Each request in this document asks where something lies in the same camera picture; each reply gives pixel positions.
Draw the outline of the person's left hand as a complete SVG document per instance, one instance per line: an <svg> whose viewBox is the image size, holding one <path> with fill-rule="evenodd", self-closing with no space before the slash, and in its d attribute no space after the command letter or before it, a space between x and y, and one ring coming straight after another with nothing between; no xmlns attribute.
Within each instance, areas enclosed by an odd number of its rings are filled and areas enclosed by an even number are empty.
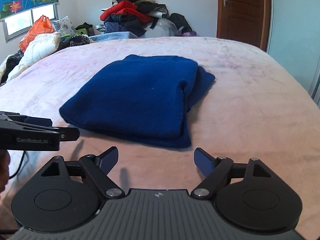
<svg viewBox="0 0 320 240"><path fill-rule="evenodd" d="M5 190L9 181L10 154L6 150L0 153L0 193Z"/></svg>

